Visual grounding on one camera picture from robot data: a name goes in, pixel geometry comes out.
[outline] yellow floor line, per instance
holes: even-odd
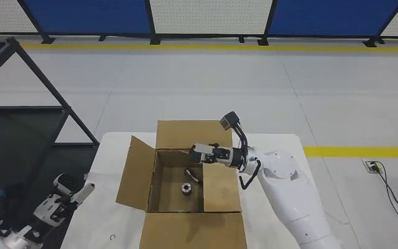
[[[304,147],[307,157],[398,157],[396,147]]]
[[[134,44],[21,44],[25,49],[97,49],[97,50],[266,50],[302,52],[398,52],[398,47],[306,47],[258,45],[134,45]]]

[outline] cardboard box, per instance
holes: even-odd
[[[146,211],[140,249],[246,248],[236,170],[191,163],[194,143],[232,146],[232,133],[218,121],[159,121],[155,148],[131,138],[116,202]]]

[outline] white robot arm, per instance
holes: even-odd
[[[325,218],[318,191],[300,170],[293,156],[285,151],[261,152],[247,146],[246,136],[234,112],[220,123],[233,128],[241,139],[240,148],[226,148],[218,144],[194,144],[190,151],[193,162],[219,162],[251,176],[246,189],[257,176],[278,219],[294,236],[301,249],[340,249]]]
[[[53,182],[53,192],[35,209],[31,223],[20,231],[13,231],[11,226],[0,230],[0,249],[42,248],[47,234],[72,215],[95,188],[94,184],[87,183],[77,191],[76,181],[71,175],[59,175]]]

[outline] white partition panel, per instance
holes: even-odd
[[[384,29],[382,36],[398,36],[398,15],[396,15],[390,24]]]
[[[263,34],[272,0],[150,0],[158,34]]]
[[[17,0],[0,0],[0,32],[37,32]]]

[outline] white table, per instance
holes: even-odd
[[[96,184],[96,189],[75,212],[62,244],[63,249],[139,248],[145,212],[115,202],[132,135],[155,146],[156,133],[106,133],[103,136],[87,179]],[[301,142],[296,135],[246,136],[250,146],[264,152],[283,149],[291,153],[313,182]],[[234,146],[238,145],[238,141],[234,134]],[[257,179],[248,189],[239,188],[239,194],[249,249],[299,248],[294,237],[275,216]]]

